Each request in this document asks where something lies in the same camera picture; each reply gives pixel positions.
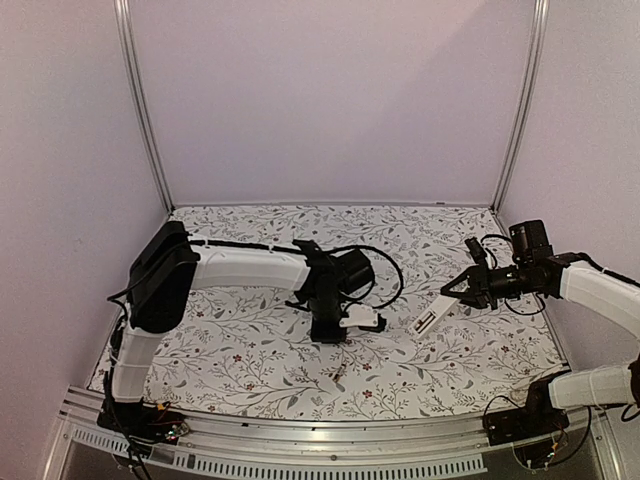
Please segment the white remote control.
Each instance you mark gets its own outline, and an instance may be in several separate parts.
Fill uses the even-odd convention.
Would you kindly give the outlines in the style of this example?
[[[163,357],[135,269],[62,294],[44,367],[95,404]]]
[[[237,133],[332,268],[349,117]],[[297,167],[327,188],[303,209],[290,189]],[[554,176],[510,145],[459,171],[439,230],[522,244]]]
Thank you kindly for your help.
[[[416,339],[423,339],[443,320],[459,303],[454,297],[438,295],[428,307],[418,315],[408,328]]]

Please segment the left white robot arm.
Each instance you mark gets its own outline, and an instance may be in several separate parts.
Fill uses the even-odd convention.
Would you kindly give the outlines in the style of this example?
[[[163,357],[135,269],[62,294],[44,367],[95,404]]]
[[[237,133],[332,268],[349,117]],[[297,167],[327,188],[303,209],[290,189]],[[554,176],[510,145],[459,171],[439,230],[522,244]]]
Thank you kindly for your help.
[[[141,403],[161,340],[182,321],[191,292],[213,287],[268,287],[294,294],[294,307],[310,312],[311,339],[345,341],[350,328],[380,333],[381,306],[363,304],[356,291],[375,282],[367,245],[325,250],[312,240],[289,246],[198,237],[180,221],[166,222],[129,270],[127,286],[109,296],[123,313],[111,341],[105,396],[111,419],[128,434],[148,426]]]

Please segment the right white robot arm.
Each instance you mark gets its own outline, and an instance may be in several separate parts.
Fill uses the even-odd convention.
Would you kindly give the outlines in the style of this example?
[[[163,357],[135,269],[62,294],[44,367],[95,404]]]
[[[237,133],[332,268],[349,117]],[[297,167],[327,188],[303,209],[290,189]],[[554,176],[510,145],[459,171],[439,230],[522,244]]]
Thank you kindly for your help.
[[[510,226],[509,242],[513,263],[492,269],[478,239],[465,241],[474,264],[441,287],[434,303],[438,318],[458,303],[496,309],[500,300],[534,294],[580,305],[639,336],[638,282],[600,266],[584,252],[556,254],[541,220]],[[638,404],[635,359],[533,383],[516,422],[524,435],[537,436],[554,422],[556,409]]]

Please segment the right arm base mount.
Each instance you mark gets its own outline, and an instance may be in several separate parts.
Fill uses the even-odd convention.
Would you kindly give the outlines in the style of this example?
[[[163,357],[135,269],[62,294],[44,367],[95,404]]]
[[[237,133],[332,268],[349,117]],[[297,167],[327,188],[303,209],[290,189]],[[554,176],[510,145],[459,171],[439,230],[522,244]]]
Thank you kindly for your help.
[[[518,442],[559,432],[569,426],[567,414],[552,406],[549,385],[552,376],[534,381],[523,406],[490,412],[485,408],[482,427],[490,446]]]

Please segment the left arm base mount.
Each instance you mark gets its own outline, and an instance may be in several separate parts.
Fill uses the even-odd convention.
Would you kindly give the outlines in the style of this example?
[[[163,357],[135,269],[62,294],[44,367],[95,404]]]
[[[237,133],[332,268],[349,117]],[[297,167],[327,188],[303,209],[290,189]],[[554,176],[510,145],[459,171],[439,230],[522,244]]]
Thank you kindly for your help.
[[[108,378],[104,387],[105,398],[97,419],[99,427],[146,444],[176,444],[190,432],[185,416],[171,410],[168,402],[156,406],[145,405],[142,400],[117,402]]]

